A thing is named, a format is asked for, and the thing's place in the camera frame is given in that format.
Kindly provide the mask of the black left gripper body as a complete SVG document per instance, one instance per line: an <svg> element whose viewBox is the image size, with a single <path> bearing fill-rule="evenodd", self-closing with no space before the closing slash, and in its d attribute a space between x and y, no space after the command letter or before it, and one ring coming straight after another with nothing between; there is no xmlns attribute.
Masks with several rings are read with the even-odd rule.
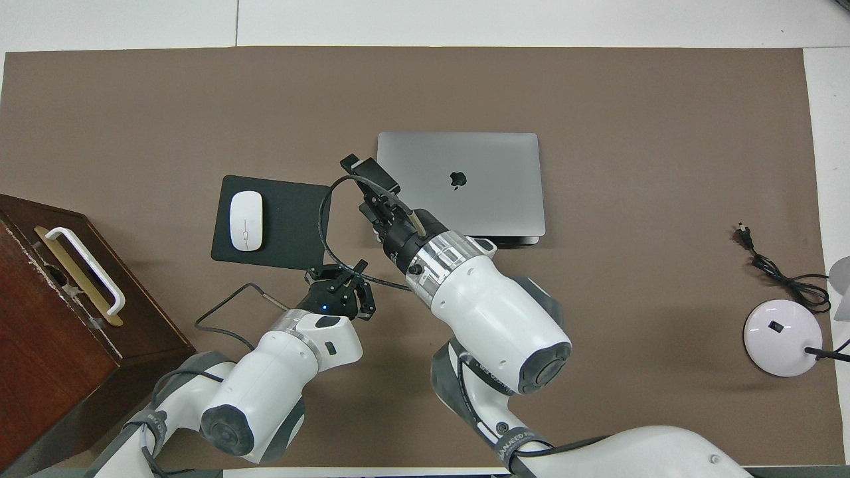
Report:
<svg viewBox="0 0 850 478"><path fill-rule="evenodd" d="M359 314L357 297L349 285L336 285L333 281L316 281L307 289L306 296L296 309L331 317L354 319Z"/></svg>

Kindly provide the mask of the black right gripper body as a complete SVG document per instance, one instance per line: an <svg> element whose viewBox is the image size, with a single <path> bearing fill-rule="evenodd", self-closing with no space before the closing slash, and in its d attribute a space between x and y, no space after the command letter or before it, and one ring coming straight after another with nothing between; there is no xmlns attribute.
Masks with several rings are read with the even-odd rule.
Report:
<svg viewBox="0 0 850 478"><path fill-rule="evenodd" d="M382 213L382 248L393 264L410 264L417 252L440 235L440 221L428 211L414 211L424 233L419 235L413 221L403 211Z"/></svg>

